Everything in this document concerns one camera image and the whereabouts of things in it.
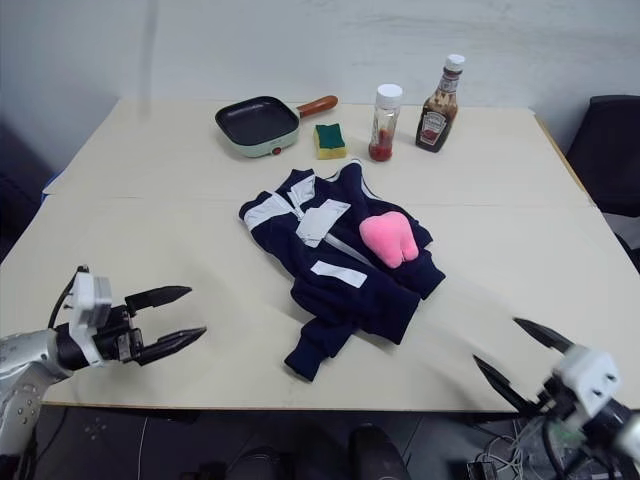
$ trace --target yellow sponge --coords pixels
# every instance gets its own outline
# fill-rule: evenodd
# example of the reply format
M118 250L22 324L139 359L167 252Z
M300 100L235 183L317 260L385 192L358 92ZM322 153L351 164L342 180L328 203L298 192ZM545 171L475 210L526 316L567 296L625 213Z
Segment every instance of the yellow sponge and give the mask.
M313 139L316 143L316 156L320 160L347 156L347 147L342 139L339 124L316 125L313 130Z

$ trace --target frying pan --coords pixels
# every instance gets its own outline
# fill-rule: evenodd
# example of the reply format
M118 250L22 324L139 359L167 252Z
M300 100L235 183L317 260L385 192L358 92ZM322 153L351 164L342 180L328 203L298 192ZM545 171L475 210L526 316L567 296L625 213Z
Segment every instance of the frying pan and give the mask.
M216 123L235 149L246 157L278 155L298 139L300 119L333 108L329 95L292 110L274 97L256 97L224 107Z

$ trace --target white table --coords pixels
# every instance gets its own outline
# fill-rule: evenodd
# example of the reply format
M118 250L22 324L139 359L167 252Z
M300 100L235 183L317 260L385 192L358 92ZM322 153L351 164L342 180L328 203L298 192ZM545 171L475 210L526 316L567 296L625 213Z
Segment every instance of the white table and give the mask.
M434 259L448 277L421 304L401 346L358 335L313 383L293 376L282 361L311 315L290 299L290 278L254 244L237 212L291 168L329 175L345 163L313 158L315 123L339 121L351 152L366 158L370 107L343 105L309 119L279 157L248 160L219 142L209 120L220 106L159 102L139 122L136 106L121 102L48 189L52 195L0 267L1 335L42 328L81 263L109 276L117 300L165 284L194 288L136 317L147 342L177 328L209 327L189 348L144 368L78 372L49 401L509 410L471 354L529 395L559 358L511 322L519 315L612 352L625 381L618 398L640 407L640 279L522 109L463 109L438 155L412 146L417 108L404 109L394 158L363 160L365 176L374 192L429 228Z

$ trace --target bottle cap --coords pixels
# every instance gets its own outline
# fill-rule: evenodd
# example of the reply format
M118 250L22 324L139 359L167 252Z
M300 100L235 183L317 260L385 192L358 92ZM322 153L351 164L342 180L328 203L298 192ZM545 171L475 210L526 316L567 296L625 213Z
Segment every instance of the bottle cap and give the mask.
M385 83L378 87L376 105L382 108L398 108L402 105L402 87L394 83Z
M462 55L451 54L447 57L447 61L444 63L444 68L450 72L461 72L464 66L465 58Z

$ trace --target pan handle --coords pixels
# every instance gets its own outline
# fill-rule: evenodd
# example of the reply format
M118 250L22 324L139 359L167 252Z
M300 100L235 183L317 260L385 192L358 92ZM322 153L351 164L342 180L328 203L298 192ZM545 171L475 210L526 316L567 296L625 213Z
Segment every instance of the pan handle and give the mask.
M315 113L324 112L335 107L338 104L338 97L334 95L328 95L326 97L319 98L311 103L305 103L298 107L300 112L300 118L308 117Z

